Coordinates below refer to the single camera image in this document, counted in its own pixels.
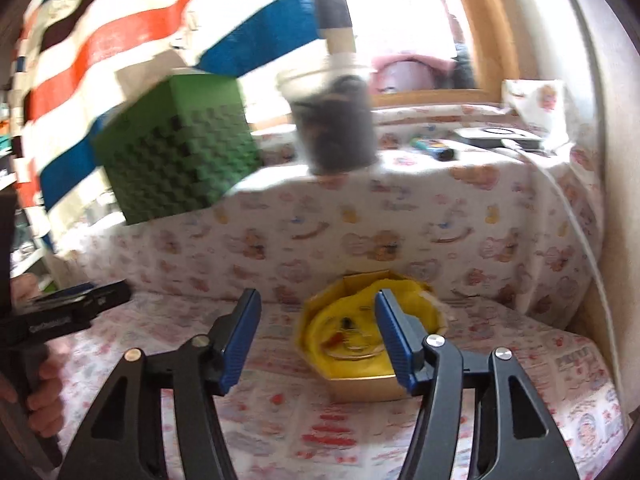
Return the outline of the person's left hand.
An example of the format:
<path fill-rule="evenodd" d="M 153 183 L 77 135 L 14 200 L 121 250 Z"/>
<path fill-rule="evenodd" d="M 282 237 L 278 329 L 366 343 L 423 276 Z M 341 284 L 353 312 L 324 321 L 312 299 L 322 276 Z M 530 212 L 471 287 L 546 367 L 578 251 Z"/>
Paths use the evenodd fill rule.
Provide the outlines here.
<path fill-rule="evenodd" d="M 14 302 L 23 302 L 37 297 L 40 289 L 37 279 L 26 273 L 12 280 L 11 292 Z M 43 438 L 55 437 L 64 425 L 61 370 L 60 356 L 49 352 L 40 365 L 38 387 L 27 398 L 29 427 Z"/>

